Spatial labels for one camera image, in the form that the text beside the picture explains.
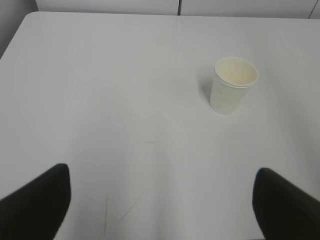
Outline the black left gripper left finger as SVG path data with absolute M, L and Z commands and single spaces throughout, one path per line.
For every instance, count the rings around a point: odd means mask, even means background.
M 53 240 L 71 202 L 67 164 L 59 163 L 0 201 L 2 240 Z

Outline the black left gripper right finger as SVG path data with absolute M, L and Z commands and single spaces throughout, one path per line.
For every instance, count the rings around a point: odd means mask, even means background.
M 253 211 L 266 240 L 320 238 L 320 202 L 270 168 L 256 173 Z

